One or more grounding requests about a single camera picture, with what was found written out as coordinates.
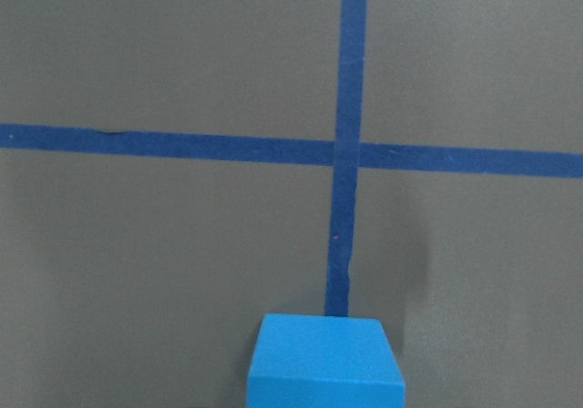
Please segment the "blue wooden block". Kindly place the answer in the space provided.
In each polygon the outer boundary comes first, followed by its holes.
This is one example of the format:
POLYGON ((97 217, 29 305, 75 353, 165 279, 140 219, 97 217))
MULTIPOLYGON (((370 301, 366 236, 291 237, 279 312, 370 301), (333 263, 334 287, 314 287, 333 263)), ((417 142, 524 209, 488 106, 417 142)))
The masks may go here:
POLYGON ((404 377, 375 319, 270 313, 247 376, 249 407, 403 407, 404 377))

